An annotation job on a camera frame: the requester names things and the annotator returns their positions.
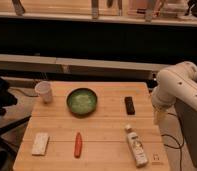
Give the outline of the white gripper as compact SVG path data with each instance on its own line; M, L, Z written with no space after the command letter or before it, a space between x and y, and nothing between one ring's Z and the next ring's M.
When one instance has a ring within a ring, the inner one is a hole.
M167 107L156 105L154 107L154 123L158 125L166 116Z

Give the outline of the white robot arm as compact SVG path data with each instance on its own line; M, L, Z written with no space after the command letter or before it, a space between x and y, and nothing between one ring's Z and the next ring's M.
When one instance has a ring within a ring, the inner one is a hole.
M151 93L154 108L154 123L161 122L166 110L180 99L197 111L197 66L184 61L161 69L156 80L158 85Z

